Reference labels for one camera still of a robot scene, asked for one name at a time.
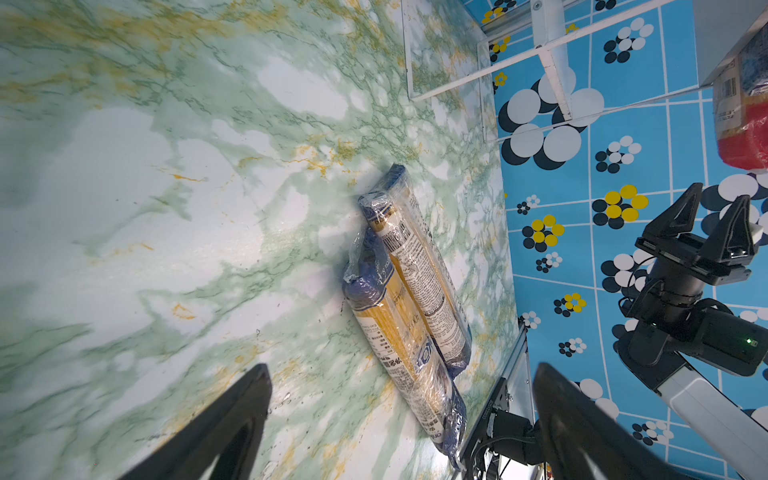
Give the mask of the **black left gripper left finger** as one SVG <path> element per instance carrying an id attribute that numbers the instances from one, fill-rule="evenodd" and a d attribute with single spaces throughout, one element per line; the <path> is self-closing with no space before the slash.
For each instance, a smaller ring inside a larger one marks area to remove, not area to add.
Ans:
<path id="1" fill-rule="evenodd" d="M 129 472 L 125 479 L 248 479 L 263 437 L 272 396 L 265 364 L 258 364 L 186 427 Z"/>

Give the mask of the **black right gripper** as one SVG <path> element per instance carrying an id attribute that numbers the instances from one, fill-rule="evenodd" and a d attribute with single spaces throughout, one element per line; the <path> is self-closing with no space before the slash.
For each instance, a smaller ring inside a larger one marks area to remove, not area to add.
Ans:
<path id="1" fill-rule="evenodd" d="M 704 242 L 693 231 L 703 184 L 693 183 L 652 220 L 635 246 L 655 258 L 652 279 L 693 281 L 718 286 L 744 282 L 757 253 L 758 225 L 750 221 L 749 202 L 734 202 Z"/>

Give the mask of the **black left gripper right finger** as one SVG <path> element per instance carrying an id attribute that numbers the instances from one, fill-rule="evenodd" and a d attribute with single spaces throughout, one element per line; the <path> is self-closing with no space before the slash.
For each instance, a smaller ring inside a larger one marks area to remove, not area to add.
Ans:
<path id="1" fill-rule="evenodd" d="M 556 479 L 683 479 L 554 367 L 541 363 L 533 395 L 540 444 Z"/>

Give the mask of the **red spaghetti bag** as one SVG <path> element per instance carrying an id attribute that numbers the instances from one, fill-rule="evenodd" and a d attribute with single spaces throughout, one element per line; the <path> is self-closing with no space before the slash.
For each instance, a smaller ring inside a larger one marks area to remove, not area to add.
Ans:
<path id="1" fill-rule="evenodd" d="M 760 29 L 713 84 L 720 158 L 751 172 L 767 170 L 767 29 Z"/>

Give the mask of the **dark blue clear spaghetti bag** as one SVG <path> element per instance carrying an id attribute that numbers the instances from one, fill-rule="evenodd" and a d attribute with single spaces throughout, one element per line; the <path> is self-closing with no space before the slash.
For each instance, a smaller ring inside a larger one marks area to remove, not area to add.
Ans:
<path id="1" fill-rule="evenodd" d="M 376 357 L 437 450 L 458 465 L 466 406 L 384 242 L 355 240 L 342 291 Z"/>

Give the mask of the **clear striped spaghetti bag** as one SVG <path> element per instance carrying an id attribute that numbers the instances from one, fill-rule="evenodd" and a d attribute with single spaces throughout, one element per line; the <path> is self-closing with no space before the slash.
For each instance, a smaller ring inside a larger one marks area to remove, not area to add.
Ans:
<path id="1" fill-rule="evenodd" d="M 471 329 L 406 167 L 392 165 L 358 205 L 419 308 L 449 375 L 457 377 L 471 362 Z"/>

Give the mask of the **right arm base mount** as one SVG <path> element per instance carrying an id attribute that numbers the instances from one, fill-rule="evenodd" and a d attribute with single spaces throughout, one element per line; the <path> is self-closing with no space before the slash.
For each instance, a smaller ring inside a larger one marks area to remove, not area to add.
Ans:
<path id="1" fill-rule="evenodd" d="M 505 457 L 526 466 L 545 462 L 539 422 L 507 410 L 507 389 L 498 384 L 486 402 L 459 459 L 463 479 L 500 479 L 500 472 L 485 456 Z"/>

